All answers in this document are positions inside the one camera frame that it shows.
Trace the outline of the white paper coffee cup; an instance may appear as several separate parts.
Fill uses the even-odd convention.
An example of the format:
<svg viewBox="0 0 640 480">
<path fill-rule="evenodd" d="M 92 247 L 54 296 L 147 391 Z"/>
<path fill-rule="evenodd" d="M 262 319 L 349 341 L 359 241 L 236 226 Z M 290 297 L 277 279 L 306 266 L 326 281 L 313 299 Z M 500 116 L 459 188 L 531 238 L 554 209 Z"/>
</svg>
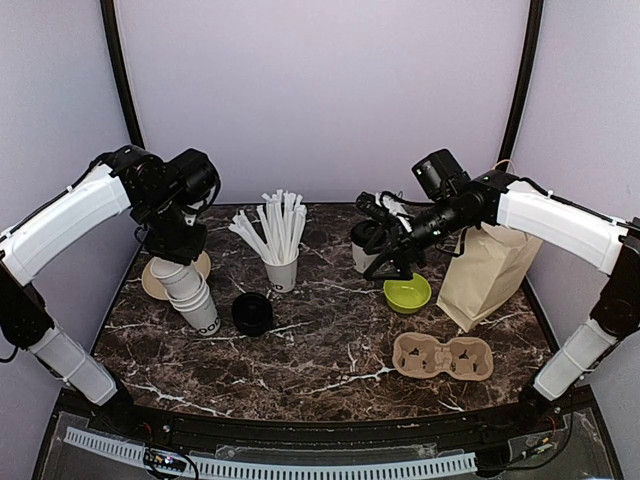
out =
<svg viewBox="0 0 640 480">
<path fill-rule="evenodd" d="M 357 243 L 352 243 L 352 257 L 354 261 L 354 269 L 358 273 L 364 273 L 367 268 L 377 258 L 378 254 L 367 254 L 364 248 Z"/>
</svg>

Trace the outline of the black coffee cup lid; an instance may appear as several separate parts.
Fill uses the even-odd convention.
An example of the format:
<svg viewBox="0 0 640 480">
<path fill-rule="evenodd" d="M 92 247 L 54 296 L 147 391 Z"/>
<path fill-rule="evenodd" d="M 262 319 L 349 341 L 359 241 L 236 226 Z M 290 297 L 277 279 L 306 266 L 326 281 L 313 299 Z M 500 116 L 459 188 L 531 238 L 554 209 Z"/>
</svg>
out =
<svg viewBox="0 0 640 480">
<path fill-rule="evenodd" d="M 363 248 L 367 244 L 378 248 L 387 241 L 387 235 L 384 228 L 374 220 L 364 220 L 351 228 L 350 238 L 352 243 L 355 242 Z"/>
</svg>

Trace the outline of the stack of white paper cups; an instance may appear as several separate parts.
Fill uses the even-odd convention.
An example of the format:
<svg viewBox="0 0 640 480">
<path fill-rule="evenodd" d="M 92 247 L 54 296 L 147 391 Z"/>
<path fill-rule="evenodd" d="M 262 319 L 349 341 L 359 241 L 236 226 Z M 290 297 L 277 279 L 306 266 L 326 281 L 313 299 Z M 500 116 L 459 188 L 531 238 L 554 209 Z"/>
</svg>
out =
<svg viewBox="0 0 640 480">
<path fill-rule="evenodd" d="M 172 307 L 201 336 L 211 336 L 220 328 L 220 319 L 204 275 L 189 265 L 154 257 L 153 278 L 164 287 Z"/>
</svg>

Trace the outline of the stack of black lids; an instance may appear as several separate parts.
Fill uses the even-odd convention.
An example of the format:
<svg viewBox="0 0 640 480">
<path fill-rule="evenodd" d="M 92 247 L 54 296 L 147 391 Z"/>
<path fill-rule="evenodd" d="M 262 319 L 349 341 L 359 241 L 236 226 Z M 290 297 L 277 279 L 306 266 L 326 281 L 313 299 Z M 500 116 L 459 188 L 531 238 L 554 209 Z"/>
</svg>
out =
<svg viewBox="0 0 640 480">
<path fill-rule="evenodd" d="M 242 335 L 258 337 L 274 324 L 270 300 L 257 292 L 247 292 L 235 298 L 231 307 L 233 323 Z"/>
</svg>

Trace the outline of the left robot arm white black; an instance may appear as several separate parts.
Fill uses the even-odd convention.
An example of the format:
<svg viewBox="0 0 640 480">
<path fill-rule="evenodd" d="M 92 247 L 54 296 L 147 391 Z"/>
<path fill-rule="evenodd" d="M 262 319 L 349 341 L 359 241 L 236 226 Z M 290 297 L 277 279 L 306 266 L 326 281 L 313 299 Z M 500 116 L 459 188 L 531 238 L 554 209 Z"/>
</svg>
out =
<svg viewBox="0 0 640 480">
<path fill-rule="evenodd" d="M 152 274 L 171 302 L 189 302 L 206 290 L 195 262 L 207 229 L 197 223 L 221 188 L 207 155 L 188 149 L 165 162 L 133 145 L 107 152 L 61 194 L 1 234 L 1 332 L 32 353 L 89 402 L 120 436 L 141 427 L 140 412 L 108 370 L 72 340 L 48 314 L 32 285 L 40 271 L 95 227 L 124 212 L 142 227 L 153 255 Z"/>
</svg>

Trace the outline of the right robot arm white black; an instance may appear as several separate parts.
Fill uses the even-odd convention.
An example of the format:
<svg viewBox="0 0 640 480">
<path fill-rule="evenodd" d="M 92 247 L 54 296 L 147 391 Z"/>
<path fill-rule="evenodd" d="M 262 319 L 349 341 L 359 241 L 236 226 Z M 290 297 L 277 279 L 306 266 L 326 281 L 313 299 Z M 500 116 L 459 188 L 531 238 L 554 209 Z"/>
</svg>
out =
<svg viewBox="0 0 640 480">
<path fill-rule="evenodd" d="M 382 204 L 361 193 L 357 208 L 386 232 L 381 253 L 365 270 L 374 280 L 408 280 L 424 252 L 466 227 L 488 224 L 517 230 L 554 245 L 607 275 L 587 320 L 538 371 L 510 413 L 521 434 L 534 432 L 549 416 L 547 402 L 559 399 L 583 374 L 639 329 L 639 221 L 625 222 L 589 211 L 553 195 L 528 178 L 489 171 L 475 179 L 455 176 L 429 193 L 433 205 L 404 228 Z"/>
</svg>

